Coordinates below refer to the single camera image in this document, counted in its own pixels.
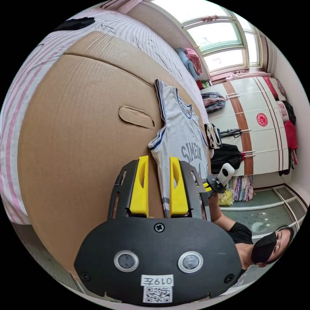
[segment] black shirt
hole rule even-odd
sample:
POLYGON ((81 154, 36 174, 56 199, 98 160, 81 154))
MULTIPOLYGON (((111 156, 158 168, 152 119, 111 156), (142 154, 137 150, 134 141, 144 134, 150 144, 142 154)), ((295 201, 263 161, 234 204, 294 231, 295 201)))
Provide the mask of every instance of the black shirt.
MULTIPOLYGON (((228 234, 231 236, 235 244, 245 243, 253 244, 252 232, 243 224, 236 222, 233 227, 229 230, 228 234)), ((238 278, 240 278, 246 270, 242 269, 238 278)))

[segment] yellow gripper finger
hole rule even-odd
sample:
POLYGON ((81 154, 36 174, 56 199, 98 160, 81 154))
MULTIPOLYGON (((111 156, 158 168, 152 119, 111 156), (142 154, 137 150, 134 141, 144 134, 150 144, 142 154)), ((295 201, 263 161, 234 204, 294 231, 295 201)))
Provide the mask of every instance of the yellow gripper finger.
POLYGON ((188 204, 184 181, 182 177, 180 162, 177 157, 170 156, 170 201, 169 216, 186 215, 188 213, 188 204))
POLYGON ((129 210, 149 217, 149 157, 139 157, 129 210))

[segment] striped bedsheet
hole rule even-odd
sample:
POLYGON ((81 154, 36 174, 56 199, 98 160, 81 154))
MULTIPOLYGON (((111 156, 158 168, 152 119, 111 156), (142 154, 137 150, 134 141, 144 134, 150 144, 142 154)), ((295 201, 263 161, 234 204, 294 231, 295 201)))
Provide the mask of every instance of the striped bedsheet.
POLYGON ((139 21, 114 11, 90 8, 73 18, 94 17, 96 22, 76 31, 47 35, 26 59, 6 95, 0 114, 0 193, 11 222, 31 224, 25 210, 17 174, 17 148, 21 124, 36 87, 59 57, 77 40, 92 31, 122 39, 161 64, 184 87, 207 123, 198 86, 177 53, 156 33, 139 21))

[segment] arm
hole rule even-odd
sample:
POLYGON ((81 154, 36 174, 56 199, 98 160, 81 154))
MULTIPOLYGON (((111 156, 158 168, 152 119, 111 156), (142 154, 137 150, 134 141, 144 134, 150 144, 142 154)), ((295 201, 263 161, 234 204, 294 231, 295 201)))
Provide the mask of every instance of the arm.
POLYGON ((228 232, 236 222, 222 213, 218 204, 218 200, 219 196, 217 193, 215 193, 210 199, 208 199, 211 221, 228 232))

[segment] white wardrobe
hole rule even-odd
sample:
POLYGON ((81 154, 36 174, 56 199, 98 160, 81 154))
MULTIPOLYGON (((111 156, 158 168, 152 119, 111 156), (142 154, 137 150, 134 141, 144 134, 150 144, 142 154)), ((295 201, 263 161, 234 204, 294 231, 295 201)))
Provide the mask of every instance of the white wardrobe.
POLYGON ((220 131, 248 130, 239 137, 224 137, 240 152, 253 152, 236 170, 235 176, 269 173, 288 169, 287 140, 278 105, 262 77, 249 77, 217 84, 201 93, 218 92, 229 98, 223 109, 209 114, 220 131))

